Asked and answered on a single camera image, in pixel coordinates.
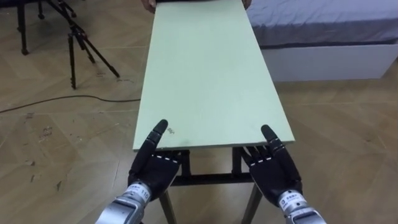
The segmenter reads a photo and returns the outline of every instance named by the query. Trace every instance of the table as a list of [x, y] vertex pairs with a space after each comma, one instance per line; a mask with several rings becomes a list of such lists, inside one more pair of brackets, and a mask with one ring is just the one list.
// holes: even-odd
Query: table
[[[268, 124], [283, 142], [294, 136], [241, 0], [159, 3], [149, 47], [133, 149], [169, 122], [158, 148], [182, 151], [172, 185], [252, 182], [241, 171], [240, 147], [265, 145]], [[192, 175], [189, 150], [232, 147], [230, 174]], [[262, 195], [253, 188], [243, 223]], [[168, 194], [160, 198], [176, 223]]]

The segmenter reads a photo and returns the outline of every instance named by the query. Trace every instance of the laminate floor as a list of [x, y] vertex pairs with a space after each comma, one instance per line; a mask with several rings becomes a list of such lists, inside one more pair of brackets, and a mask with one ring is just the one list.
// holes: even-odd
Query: laminate floor
[[[76, 49], [70, 88], [66, 22], [27, 6], [30, 54], [16, 10], [0, 10], [0, 110], [65, 95], [139, 99], [153, 16], [138, 0], [69, 1], [90, 40], [121, 74]], [[276, 83], [296, 142], [289, 145], [309, 203], [329, 223], [397, 224], [398, 64], [380, 80]], [[126, 188], [139, 102], [51, 101], [0, 114], [0, 223], [93, 223]], [[229, 172], [231, 149], [192, 152], [195, 173]], [[172, 187], [179, 223], [242, 219], [252, 184]], [[166, 223], [158, 201], [144, 223]], [[253, 224], [284, 223], [262, 200]]]

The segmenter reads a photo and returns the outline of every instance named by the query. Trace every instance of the person's hand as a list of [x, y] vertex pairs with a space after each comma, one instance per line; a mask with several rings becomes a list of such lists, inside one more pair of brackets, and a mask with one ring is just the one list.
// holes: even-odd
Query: person's hand
[[156, 0], [141, 0], [141, 2], [146, 10], [148, 10], [151, 13], [155, 13]]
[[159, 198], [170, 186], [180, 168], [180, 151], [155, 152], [167, 121], [160, 121], [150, 132], [131, 164], [127, 184], [143, 182], [151, 191], [151, 200]]
[[251, 0], [242, 0], [244, 9], [248, 9], [248, 7], [251, 5]]
[[241, 148], [243, 160], [265, 198], [279, 206], [279, 197], [288, 190], [302, 194], [300, 174], [280, 139], [268, 125], [261, 128], [268, 146], [247, 147], [249, 154]]

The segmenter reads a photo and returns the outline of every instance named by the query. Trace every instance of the table leg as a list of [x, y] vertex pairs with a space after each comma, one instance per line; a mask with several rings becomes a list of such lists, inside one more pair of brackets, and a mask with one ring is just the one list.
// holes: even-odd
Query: table leg
[[240, 150], [241, 147], [232, 148], [232, 174], [242, 173], [242, 156]]
[[252, 222], [254, 215], [256, 214], [257, 208], [260, 204], [261, 198], [261, 191], [259, 190], [257, 185], [254, 184], [248, 206], [246, 207], [246, 211], [243, 215], [242, 224], [250, 224]]
[[166, 216], [166, 220], [168, 224], [177, 224], [175, 219], [173, 206], [170, 201], [169, 192], [166, 191], [162, 196], [159, 197], [160, 204], [163, 208], [164, 215]]
[[191, 174], [191, 162], [190, 162], [190, 151], [184, 150], [181, 151], [181, 176], [183, 177], [190, 177]]

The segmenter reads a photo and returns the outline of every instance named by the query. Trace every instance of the tripod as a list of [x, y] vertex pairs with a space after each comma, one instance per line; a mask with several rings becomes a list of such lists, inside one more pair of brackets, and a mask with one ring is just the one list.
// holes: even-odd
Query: tripod
[[62, 17], [64, 17], [68, 23], [71, 32], [68, 34], [68, 44], [69, 44], [69, 57], [70, 57], [70, 68], [71, 68], [71, 78], [70, 83], [72, 84], [72, 88], [76, 90], [76, 73], [75, 73], [75, 51], [73, 49], [73, 38], [76, 38], [81, 50], [85, 50], [88, 59], [95, 63], [93, 55], [91, 54], [90, 50], [88, 49], [87, 45], [94, 51], [94, 53], [104, 62], [104, 64], [109, 68], [109, 70], [116, 76], [120, 77], [119, 73], [114, 69], [112, 65], [101, 55], [101, 53], [94, 47], [94, 45], [88, 40], [85, 31], [77, 25], [69, 16], [67, 9], [73, 12], [73, 9], [65, 3], [63, 0], [58, 0], [58, 6], [55, 5], [52, 0], [46, 0], [48, 4], [53, 7]]

